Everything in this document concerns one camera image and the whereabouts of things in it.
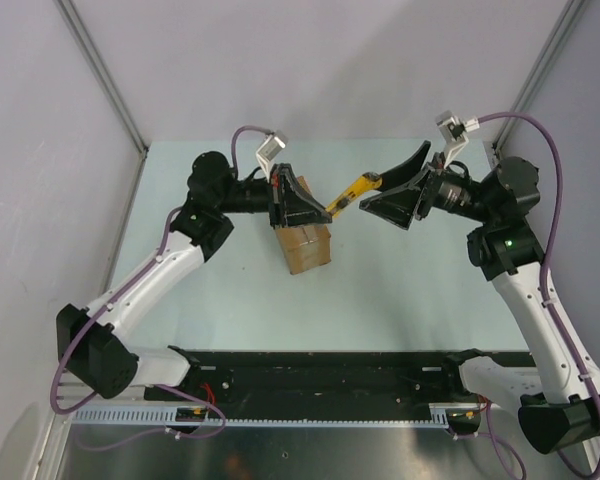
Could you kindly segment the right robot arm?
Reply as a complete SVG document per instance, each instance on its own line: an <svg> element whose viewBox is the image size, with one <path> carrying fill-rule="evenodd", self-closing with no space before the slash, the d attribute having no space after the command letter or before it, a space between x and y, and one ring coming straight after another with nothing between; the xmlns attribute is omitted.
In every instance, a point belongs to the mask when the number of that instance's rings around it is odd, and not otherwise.
<svg viewBox="0 0 600 480"><path fill-rule="evenodd" d="M478 222L467 236L471 264L512 313L537 369L524 377L476 349L446 358L443 393L453 401L481 395L517 418L542 454L600 435L600 369L566 315L553 281L542 273L546 258L526 216L539 202L537 168L520 157L499 162L480 181L468 171L428 160L431 145L383 175L361 210L408 229L440 209Z"/></svg>

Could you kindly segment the brown cardboard express box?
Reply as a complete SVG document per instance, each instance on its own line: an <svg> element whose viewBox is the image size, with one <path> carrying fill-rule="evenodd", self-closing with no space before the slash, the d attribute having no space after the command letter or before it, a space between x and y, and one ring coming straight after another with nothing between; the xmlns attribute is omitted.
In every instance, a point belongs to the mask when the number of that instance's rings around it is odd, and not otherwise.
<svg viewBox="0 0 600 480"><path fill-rule="evenodd" d="M300 184L312 195L302 176ZM307 225L297 228L275 228L291 275L298 275L324 266L331 261L331 234L328 225Z"/></svg>

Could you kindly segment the yellow utility knife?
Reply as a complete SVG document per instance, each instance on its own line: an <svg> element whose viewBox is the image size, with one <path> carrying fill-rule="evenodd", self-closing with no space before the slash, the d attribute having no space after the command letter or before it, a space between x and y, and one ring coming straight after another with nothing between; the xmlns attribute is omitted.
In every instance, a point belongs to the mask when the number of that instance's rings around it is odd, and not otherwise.
<svg viewBox="0 0 600 480"><path fill-rule="evenodd" d="M360 196L369 191L377 190L382 183L382 177L379 174L365 172L326 207L326 212L332 218L336 218Z"/></svg>

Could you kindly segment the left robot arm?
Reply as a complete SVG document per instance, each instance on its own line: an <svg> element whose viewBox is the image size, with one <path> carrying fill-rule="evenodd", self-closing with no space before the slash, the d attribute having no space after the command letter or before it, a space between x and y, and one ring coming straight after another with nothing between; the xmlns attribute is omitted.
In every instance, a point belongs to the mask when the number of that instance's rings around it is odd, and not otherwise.
<svg viewBox="0 0 600 480"><path fill-rule="evenodd" d="M177 283L207 263L234 229L233 213L266 213L274 228L329 224L332 216L286 163L267 178L239 180L227 158L198 156L187 196L165 222L158 247L121 285L79 309L66 305L56 317L62 369L111 399L130 386L166 385L177 398L194 397L200 374L173 347L134 347L130 337L144 316Z"/></svg>

